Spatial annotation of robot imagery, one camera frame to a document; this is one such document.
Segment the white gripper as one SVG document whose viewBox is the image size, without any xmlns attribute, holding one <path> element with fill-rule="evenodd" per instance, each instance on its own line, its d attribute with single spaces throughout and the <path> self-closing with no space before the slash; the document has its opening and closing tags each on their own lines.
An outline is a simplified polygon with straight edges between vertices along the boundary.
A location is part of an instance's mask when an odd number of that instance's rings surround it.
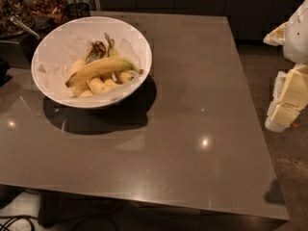
<svg viewBox="0 0 308 231">
<path fill-rule="evenodd" d="M 268 33 L 263 43 L 283 45 L 284 57 L 296 63 L 288 72 L 278 72 L 265 122 L 267 129 L 283 132 L 308 105 L 308 0 L 304 0 L 287 23 Z"/>
</svg>

